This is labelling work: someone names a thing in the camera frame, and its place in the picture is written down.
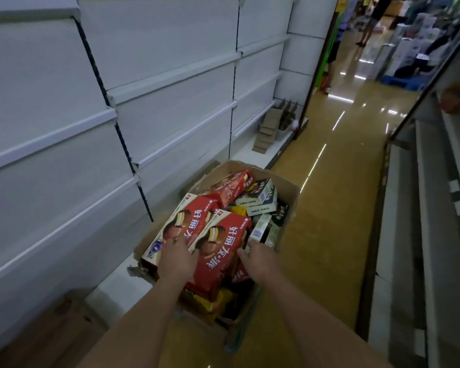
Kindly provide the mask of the person's right hand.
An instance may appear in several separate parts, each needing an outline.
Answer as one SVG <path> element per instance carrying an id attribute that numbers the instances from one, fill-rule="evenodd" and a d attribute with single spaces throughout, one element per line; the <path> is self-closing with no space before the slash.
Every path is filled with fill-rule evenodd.
<path id="1" fill-rule="evenodd" d="M 272 288 L 283 282 L 284 276 L 273 248 L 251 241 L 245 251 L 252 257 L 252 267 L 245 268 L 256 283 L 264 288 Z"/>

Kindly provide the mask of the person's left hand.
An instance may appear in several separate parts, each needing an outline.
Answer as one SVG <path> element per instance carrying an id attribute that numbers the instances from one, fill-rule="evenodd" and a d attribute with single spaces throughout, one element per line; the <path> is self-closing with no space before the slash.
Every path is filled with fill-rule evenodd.
<path id="1" fill-rule="evenodd" d="M 165 258 L 164 245 L 158 264 L 159 280 L 166 284 L 186 284 L 192 282 L 198 264 L 198 258 Z"/>

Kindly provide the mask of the large red snack box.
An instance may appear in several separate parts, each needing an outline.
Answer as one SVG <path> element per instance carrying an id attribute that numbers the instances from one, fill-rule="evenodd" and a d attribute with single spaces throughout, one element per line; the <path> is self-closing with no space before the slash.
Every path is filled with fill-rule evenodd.
<path id="1" fill-rule="evenodd" d="M 181 237 L 185 238 L 186 247 L 191 251 L 191 245 L 218 208 L 219 204 L 215 198 L 187 193 L 158 229 L 154 238 L 150 239 L 141 259 L 157 267 L 167 241 Z"/>
<path id="2" fill-rule="evenodd" d="M 200 196 L 216 200 L 218 207 L 224 209 L 235 201 L 252 183 L 254 177 L 250 169 L 232 173 L 212 184 Z"/>
<path id="3" fill-rule="evenodd" d="M 235 271 L 237 251 L 251 231 L 251 218 L 227 210 L 216 210 L 191 245 L 198 250 L 194 276 L 186 287 L 209 302 L 215 302 L 225 278 Z"/>

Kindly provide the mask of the person's left forearm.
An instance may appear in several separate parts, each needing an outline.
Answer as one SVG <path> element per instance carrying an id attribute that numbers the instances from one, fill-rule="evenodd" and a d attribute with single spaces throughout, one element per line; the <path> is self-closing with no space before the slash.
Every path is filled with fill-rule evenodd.
<path id="1" fill-rule="evenodd" d="M 76 368 L 158 368 L 178 297 L 190 278 L 187 272 L 162 276 Z"/>

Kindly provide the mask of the small red snack box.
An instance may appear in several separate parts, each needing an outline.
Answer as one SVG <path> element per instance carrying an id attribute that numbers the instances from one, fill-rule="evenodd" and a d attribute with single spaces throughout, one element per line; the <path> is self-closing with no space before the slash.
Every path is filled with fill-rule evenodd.
<path id="1" fill-rule="evenodd" d="M 235 274 L 231 280 L 231 284 L 239 284 L 246 280 L 251 280 L 249 273 L 247 272 L 244 264 L 242 262 L 236 268 Z"/>

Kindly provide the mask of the slim white snack box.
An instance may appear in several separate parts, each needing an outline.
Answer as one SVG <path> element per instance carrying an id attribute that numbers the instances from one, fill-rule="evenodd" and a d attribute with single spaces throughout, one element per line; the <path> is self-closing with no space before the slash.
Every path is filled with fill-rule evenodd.
<path id="1" fill-rule="evenodd" d="M 260 216 L 254 216 L 254 218 L 257 218 L 257 221 L 253 221 L 253 227 L 247 242 L 257 241 L 269 245 L 267 242 L 269 241 L 268 238 L 273 228 L 272 216 L 265 213 Z"/>

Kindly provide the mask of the slim green and white box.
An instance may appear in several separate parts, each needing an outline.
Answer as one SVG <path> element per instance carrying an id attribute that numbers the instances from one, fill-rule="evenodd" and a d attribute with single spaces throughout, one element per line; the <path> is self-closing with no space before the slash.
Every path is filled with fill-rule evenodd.
<path id="1" fill-rule="evenodd" d="M 263 236 L 264 244 L 270 248 L 275 248 L 276 242 L 280 235 L 280 231 L 280 227 L 274 224 L 268 225 Z"/>

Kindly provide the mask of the dark snack packet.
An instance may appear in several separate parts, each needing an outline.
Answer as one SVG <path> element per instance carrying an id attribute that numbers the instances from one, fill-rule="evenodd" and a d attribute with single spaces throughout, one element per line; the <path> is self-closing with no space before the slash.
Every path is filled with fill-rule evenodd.
<path id="1" fill-rule="evenodd" d="M 271 213 L 271 222 L 274 226 L 282 228 L 288 216 L 289 205 L 277 199 L 277 208 Z"/>

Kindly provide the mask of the yellow snack box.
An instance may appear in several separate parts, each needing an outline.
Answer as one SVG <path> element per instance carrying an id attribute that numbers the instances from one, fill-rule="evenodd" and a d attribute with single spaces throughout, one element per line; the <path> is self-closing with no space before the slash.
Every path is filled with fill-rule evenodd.
<path id="1" fill-rule="evenodd" d="M 179 296 L 179 303 L 208 325 L 222 323 L 228 326 L 238 319 L 238 296 L 227 288 L 218 291 L 215 301 L 208 301 L 185 288 Z"/>

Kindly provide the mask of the white and dark snack box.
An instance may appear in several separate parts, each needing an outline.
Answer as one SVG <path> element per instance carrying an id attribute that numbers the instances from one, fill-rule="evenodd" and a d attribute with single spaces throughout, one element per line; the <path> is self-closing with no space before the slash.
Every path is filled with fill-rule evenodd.
<path id="1" fill-rule="evenodd" d="M 273 186 L 272 179 L 257 180 L 235 199 L 234 205 L 247 208 L 263 204 Z"/>

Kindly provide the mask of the open brown cardboard box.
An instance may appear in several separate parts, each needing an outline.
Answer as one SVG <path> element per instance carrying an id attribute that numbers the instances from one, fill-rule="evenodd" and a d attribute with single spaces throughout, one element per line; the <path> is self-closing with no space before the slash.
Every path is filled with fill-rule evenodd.
<path id="1" fill-rule="evenodd" d="M 282 200 L 283 202 L 289 205 L 289 211 L 288 211 L 286 221 L 283 227 L 281 228 L 279 238 L 274 248 L 274 249 L 277 249 L 279 247 L 280 240 L 282 238 L 283 232 L 287 224 L 290 222 L 290 220 L 294 216 L 294 210 L 295 210 L 295 207 L 297 205 L 297 202 L 300 196 L 300 188 L 297 185 L 293 184 L 292 182 L 288 181 L 287 179 L 280 177 L 267 169 L 261 169 L 257 166 L 249 165 L 241 161 L 228 160 L 222 164 L 217 165 L 212 170 L 210 170 L 207 174 L 202 175 L 202 177 L 197 182 L 195 182 L 193 186 L 191 186 L 185 194 L 182 195 L 181 200 L 184 198 L 184 196 L 187 193 L 198 195 L 200 192 L 204 191 L 209 186 L 220 181 L 226 176 L 232 173 L 244 171 L 246 169 L 251 170 L 252 175 L 254 177 L 254 182 L 256 182 L 257 180 L 261 180 L 261 179 L 272 179 L 274 186 L 276 186 L 277 188 L 278 199 Z M 232 202 L 226 208 L 224 209 L 218 208 L 218 210 L 229 211 L 232 205 L 234 205 L 234 202 Z M 141 240 L 141 242 L 135 248 L 134 259 L 137 264 L 135 266 L 128 267 L 127 271 L 128 271 L 129 276 L 141 278 L 145 280 L 146 282 L 148 282 L 149 284 L 155 285 L 156 281 L 159 279 L 159 275 L 157 272 L 158 266 L 155 267 L 155 266 L 149 265 L 146 261 L 141 259 L 141 256 L 143 252 L 147 249 L 150 239 L 154 238 L 158 229 L 161 228 L 162 224 L 165 223 L 167 218 L 172 213 L 163 214 L 161 218 L 156 220 L 152 228 L 150 229 L 150 231 L 147 233 L 147 235 Z M 251 224 L 253 227 L 253 223 L 257 221 L 257 218 L 254 218 L 254 216 L 250 218 L 251 218 Z M 245 244 L 243 245 L 242 249 L 246 249 L 246 247 L 248 246 L 249 242 L 247 242 L 247 239 L 245 240 Z M 241 261 L 237 255 L 235 271 L 240 262 Z M 230 275 L 230 277 L 225 278 L 225 280 L 222 283 L 222 287 L 221 287 L 221 289 L 227 288 L 231 290 L 232 292 L 236 293 L 238 296 L 238 309 L 239 309 L 238 319 L 232 325 L 225 326 L 222 323 L 217 323 L 215 325 L 205 324 L 203 321 L 198 319 L 195 315 L 193 315 L 192 313 L 190 313 L 189 311 L 181 307 L 181 304 L 178 301 L 178 309 L 181 310 L 183 315 L 187 315 L 191 317 L 193 320 L 197 320 L 198 322 L 202 323 L 207 329 L 210 330 L 211 333 L 217 335 L 223 341 L 223 345 L 225 349 L 231 353 L 236 352 L 239 349 L 241 342 L 245 336 L 246 329 L 248 328 L 251 322 L 258 298 L 261 293 L 260 286 L 258 286 L 253 280 L 246 280 L 239 284 L 231 284 L 231 280 L 235 274 L 235 271 L 234 273 Z"/>

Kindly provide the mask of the empty white shelving unit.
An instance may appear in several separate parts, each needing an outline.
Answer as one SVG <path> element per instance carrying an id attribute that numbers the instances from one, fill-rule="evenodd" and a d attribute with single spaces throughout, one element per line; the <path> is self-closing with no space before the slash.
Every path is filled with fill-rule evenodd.
<path id="1" fill-rule="evenodd" d="M 279 100 L 300 116 L 338 0 L 0 0 L 0 368 L 60 367 L 152 287 L 134 249 Z"/>

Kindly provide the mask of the grey shelving unit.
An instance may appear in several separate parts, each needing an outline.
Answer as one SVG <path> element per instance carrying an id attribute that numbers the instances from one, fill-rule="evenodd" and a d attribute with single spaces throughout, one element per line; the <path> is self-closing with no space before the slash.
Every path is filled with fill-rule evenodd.
<path id="1" fill-rule="evenodd" d="M 460 31 L 388 133 L 356 332 L 395 368 L 460 368 Z"/>

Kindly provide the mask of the blue pallet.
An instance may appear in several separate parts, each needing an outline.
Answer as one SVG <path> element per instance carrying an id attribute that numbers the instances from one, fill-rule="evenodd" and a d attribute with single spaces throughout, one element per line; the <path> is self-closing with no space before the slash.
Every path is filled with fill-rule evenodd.
<path id="1" fill-rule="evenodd" d="M 396 86 L 411 92 L 422 91 L 428 83 L 427 77 L 398 78 L 395 76 L 384 75 L 380 83 L 386 86 Z"/>

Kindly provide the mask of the display of white packaged goods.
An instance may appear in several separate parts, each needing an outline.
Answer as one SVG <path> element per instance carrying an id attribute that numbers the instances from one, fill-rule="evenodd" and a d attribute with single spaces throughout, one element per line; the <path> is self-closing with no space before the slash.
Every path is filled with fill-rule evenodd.
<path id="1" fill-rule="evenodd" d="M 381 46 L 367 78 L 411 79 L 430 74 L 450 45 L 446 30 L 436 26 L 437 19 L 419 13 L 412 24 L 398 24 L 389 42 Z"/>

